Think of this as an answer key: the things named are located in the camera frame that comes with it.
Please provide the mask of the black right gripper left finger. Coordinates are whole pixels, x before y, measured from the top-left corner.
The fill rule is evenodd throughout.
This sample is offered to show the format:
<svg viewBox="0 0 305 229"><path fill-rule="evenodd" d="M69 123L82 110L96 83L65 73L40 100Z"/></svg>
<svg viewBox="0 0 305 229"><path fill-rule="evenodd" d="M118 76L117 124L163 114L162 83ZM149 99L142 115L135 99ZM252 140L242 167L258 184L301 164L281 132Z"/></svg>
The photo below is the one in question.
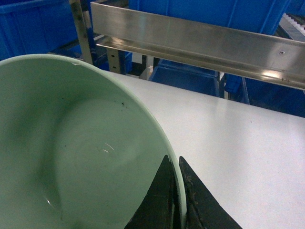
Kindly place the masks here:
<svg viewBox="0 0 305 229"><path fill-rule="evenodd" d="M171 229L174 223L174 174L164 156L150 188L126 229Z"/></svg>

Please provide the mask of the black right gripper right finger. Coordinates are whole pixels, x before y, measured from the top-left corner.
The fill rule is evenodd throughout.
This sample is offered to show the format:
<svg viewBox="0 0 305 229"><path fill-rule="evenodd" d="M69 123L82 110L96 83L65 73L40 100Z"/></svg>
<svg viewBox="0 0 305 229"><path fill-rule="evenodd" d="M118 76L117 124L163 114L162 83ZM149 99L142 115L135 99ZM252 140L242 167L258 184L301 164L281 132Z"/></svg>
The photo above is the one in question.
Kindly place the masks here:
<svg viewBox="0 0 305 229"><path fill-rule="evenodd" d="M179 157L186 193L188 229L240 229L241 226L220 206L188 162Z"/></svg>

